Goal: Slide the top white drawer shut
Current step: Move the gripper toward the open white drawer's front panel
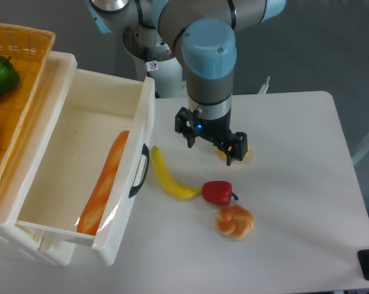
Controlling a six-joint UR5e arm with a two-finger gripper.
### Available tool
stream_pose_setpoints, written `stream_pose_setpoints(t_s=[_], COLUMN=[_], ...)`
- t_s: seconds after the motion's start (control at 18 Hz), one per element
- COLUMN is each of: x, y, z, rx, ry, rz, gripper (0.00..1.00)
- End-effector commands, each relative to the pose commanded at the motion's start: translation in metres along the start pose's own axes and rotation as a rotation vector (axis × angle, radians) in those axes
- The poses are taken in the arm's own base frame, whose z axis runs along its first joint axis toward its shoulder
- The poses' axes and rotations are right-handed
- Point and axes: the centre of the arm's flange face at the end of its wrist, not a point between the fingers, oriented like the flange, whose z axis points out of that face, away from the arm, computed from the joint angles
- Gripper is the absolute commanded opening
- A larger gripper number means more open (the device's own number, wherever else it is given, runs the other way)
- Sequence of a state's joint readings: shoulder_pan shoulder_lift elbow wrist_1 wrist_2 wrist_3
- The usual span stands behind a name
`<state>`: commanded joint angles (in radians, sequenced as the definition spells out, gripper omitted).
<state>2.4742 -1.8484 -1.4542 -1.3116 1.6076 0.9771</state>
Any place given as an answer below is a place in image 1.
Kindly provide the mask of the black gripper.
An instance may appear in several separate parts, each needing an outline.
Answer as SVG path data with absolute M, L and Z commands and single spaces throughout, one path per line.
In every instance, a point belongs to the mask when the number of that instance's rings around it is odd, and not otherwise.
M 247 154 L 247 134 L 245 132 L 233 133 L 230 129 L 231 110 L 217 119 L 202 119 L 198 110 L 190 111 L 181 107 L 175 115 L 174 130 L 182 134 L 191 148 L 196 137 L 212 142 L 226 155 L 226 165 L 233 161 L 243 161 Z

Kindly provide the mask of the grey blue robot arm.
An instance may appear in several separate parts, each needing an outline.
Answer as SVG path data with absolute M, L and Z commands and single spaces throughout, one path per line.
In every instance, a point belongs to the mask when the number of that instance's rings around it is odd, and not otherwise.
M 188 107 L 175 117 L 175 130 L 192 146 L 197 137 L 213 143 L 228 164 L 243 160 L 244 132 L 230 129 L 234 68 L 239 29 L 263 23 L 285 8 L 285 1 L 88 1 L 103 33 L 120 26 L 149 31 L 155 45 L 138 42 L 151 61 L 165 47 L 185 73 Z

